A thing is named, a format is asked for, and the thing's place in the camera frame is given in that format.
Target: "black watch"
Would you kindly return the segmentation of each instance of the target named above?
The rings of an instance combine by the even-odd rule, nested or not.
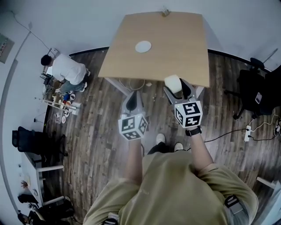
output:
[[[197,128],[195,128],[194,130],[191,130],[191,131],[185,130],[185,134],[189,137],[199,134],[199,133],[202,134],[201,126],[197,126]]]

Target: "white power strip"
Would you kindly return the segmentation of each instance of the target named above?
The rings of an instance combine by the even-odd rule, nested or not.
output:
[[[244,141],[248,142],[250,140],[250,134],[251,134],[251,126],[247,126],[246,127],[246,132],[245,132],[245,137],[244,137]]]

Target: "man in white shirt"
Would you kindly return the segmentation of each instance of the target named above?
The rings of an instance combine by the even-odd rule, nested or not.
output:
[[[44,55],[41,58],[41,64],[44,66],[52,66],[52,75],[65,83],[61,86],[61,93],[69,91],[85,91],[87,87],[86,78],[90,75],[90,71],[86,69],[84,64],[77,63],[70,57],[60,54],[56,58]]]

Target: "white cube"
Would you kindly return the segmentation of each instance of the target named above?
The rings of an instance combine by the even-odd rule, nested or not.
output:
[[[148,126],[143,114],[118,120],[119,133],[127,140],[142,138]]]
[[[175,105],[175,117],[183,128],[199,126],[202,120],[200,101]]]

